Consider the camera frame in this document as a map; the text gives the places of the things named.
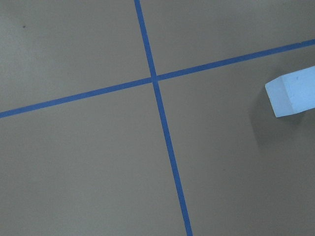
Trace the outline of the light blue foam block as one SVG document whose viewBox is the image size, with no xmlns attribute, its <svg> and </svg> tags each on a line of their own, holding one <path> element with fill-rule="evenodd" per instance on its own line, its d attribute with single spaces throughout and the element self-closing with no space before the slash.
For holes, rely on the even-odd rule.
<svg viewBox="0 0 315 236">
<path fill-rule="evenodd" d="M 315 67 L 281 75 L 265 84 L 277 118 L 298 114 L 315 107 Z"/>
</svg>

